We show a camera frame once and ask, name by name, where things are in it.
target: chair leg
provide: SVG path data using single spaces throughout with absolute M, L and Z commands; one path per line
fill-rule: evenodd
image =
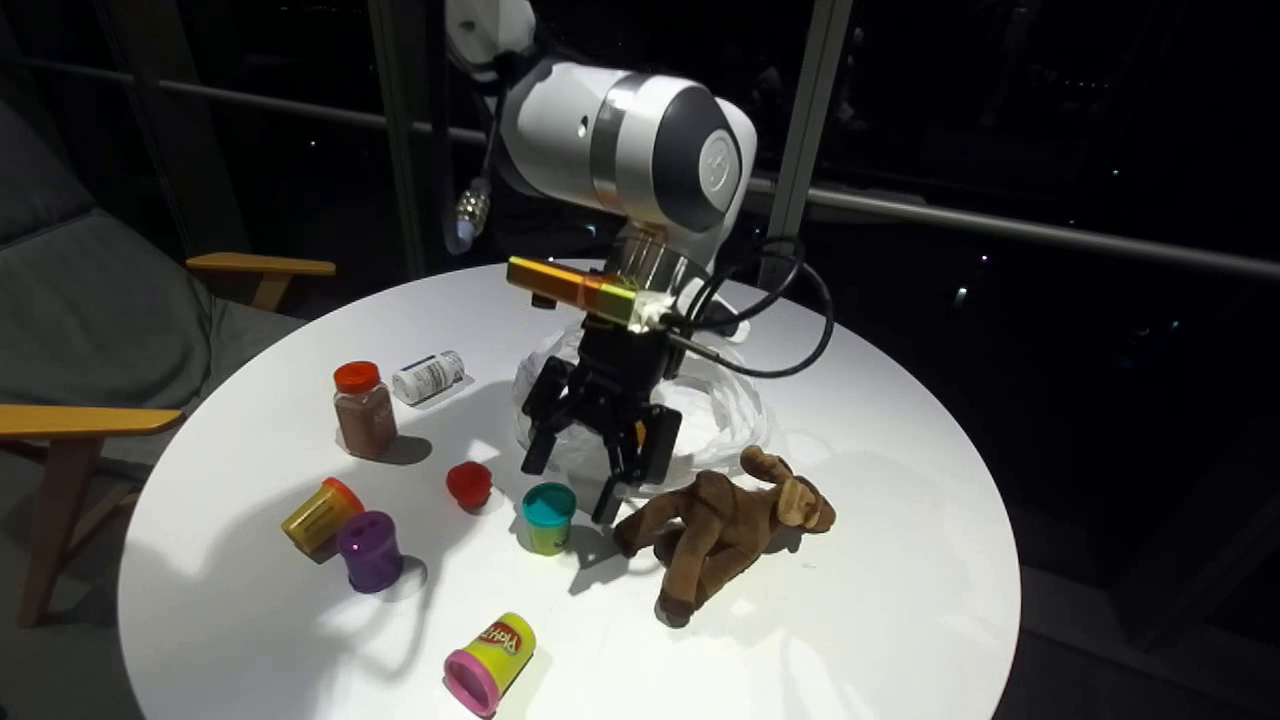
M 77 511 L 101 448 L 105 448 L 101 441 L 57 441 L 45 455 L 27 580 L 25 580 L 25 599 L 16 618 L 19 623 L 39 623 L 48 609 L 53 580 L 67 557 Z

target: round white table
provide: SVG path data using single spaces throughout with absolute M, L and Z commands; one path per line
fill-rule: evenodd
M 129 527 L 122 645 L 143 718 L 466 720 L 443 656 L 500 612 L 530 618 L 541 645 L 495 718 L 992 718 L 1019 631 L 1010 511 L 948 410 L 846 328 L 805 376 L 757 386 L 775 416 L 770 448 L 840 511 L 828 537 L 765 557 L 679 631 L 653 618 L 653 552 L 526 552 L 512 500 L 537 481 L 512 446 L 512 376 L 575 322 L 533 309 L 504 269 L 450 274 L 350 306 L 220 386 Z M 790 364 L 816 331 L 820 318 L 775 306 L 745 355 Z M 466 355 L 470 386 L 398 403 L 398 460 L 352 460 L 333 367 L 370 355 L 393 372 L 441 349 Z M 460 460 L 495 478 L 479 515 L 443 489 Z M 324 478 L 393 511 L 414 557 L 393 594 L 359 596 L 345 559 L 313 565 L 284 542 L 282 521 Z

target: wooden chair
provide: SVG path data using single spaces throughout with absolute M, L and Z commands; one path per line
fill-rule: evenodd
M 209 297 L 197 275 L 258 281 L 252 306 Z M 0 106 L 0 446 L 45 455 L 19 623 L 39 623 L 67 557 L 134 510 L 134 498 L 79 510 L 105 446 L 171 431 L 297 328 L 277 309 L 302 275 L 338 275 L 338 266 L 252 252 L 171 266 Z

